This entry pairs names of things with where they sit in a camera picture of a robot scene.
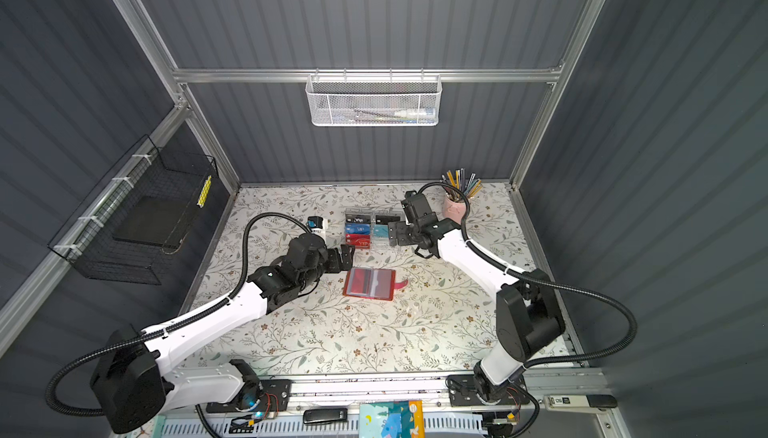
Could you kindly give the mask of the clear plastic organizer box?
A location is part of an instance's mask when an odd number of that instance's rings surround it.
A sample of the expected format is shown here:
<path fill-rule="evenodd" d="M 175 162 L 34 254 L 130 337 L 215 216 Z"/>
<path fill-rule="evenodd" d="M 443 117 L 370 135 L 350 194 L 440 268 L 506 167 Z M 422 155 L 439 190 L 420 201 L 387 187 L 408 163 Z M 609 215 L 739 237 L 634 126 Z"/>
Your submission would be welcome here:
<path fill-rule="evenodd" d="M 375 216 L 377 214 L 391 214 L 399 215 L 400 221 L 404 220 L 404 216 L 400 211 L 392 208 L 347 208 L 344 214 L 344 228 L 346 223 L 365 223 L 371 225 L 371 247 L 376 246 L 388 246 L 388 225 L 377 226 L 375 223 Z"/>

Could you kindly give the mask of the red card holder wallet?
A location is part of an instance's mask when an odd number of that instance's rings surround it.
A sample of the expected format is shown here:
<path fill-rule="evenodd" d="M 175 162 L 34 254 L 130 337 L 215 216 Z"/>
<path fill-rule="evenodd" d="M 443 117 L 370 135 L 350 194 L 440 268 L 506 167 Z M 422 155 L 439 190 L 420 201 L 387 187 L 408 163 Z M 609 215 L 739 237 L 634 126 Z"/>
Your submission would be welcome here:
<path fill-rule="evenodd" d="M 396 280 L 392 269 L 353 267 L 345 280 L 343 295 L 363 299 L 392 301 L 395 292 L 407 287 L 409 281 Z"/>

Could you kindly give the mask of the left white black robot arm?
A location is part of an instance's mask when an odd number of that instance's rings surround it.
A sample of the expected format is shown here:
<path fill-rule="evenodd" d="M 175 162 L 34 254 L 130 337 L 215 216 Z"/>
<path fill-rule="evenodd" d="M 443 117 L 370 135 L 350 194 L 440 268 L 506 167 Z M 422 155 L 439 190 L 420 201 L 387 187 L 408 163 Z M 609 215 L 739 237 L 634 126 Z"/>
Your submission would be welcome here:
<path fill-rule="evenodd" d="M 329 248 L 320 236 L 303 233 L 286 254 L 247 275 L 235 297 L 222 296 L 143 331 L 128 325 L 113 332 L 108 346 L 147 340 L 97 359 L 89 386 L 112 431 L 127 433 L 165 410 L 188 406 L 184 385 L 171 379 L 187 357 L 299 298 L 323 275 L 349 271 L 354 253 L 352 245 Z"/>

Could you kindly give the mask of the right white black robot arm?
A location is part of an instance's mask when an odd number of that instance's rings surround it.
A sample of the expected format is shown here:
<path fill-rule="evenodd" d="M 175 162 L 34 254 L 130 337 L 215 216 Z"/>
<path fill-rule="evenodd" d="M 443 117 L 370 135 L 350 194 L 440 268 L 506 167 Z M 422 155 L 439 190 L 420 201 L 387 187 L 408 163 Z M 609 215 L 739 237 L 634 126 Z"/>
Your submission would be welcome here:
<path fill-rule="evenodd" d="M 401 201 L 405 220 L 390 227 L 397 246 L 439 258 L 461 270 L 495 300 L 497 343 L 474 367 L 474 387 L 485 400 L 519 380 L 528 360 L 565 332 L 565 321 L 549 276 L 503 262 L 472 240 L 464 221 L 439 218 L 420 191 Z"/>

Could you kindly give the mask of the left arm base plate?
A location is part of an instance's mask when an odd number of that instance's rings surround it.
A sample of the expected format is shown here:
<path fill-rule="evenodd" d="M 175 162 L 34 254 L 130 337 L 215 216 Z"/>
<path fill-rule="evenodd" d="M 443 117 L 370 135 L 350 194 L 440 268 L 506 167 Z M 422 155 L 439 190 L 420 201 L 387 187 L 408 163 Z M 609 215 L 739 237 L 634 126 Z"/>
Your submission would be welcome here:
<path fill-rule="evenodd" d="M 287 409 L 293 382 L 288 379 L 261 380 L 258 385 L 246 383 L 227 403 L 208 403 L 209 414 L 279 413 Z"/>

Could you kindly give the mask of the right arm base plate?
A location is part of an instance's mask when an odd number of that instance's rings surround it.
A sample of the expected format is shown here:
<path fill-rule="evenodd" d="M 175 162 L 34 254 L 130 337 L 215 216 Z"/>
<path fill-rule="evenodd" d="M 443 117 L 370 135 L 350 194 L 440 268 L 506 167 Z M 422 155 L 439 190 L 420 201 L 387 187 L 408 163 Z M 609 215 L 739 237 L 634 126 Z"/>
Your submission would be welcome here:
<path fill-rule="evenodd" d="M 530 403 L 520 383 L 493 385 L 474 374 L 452 374 L 445 378 L 445 386 L 454 407 L 520 407 Z"/>

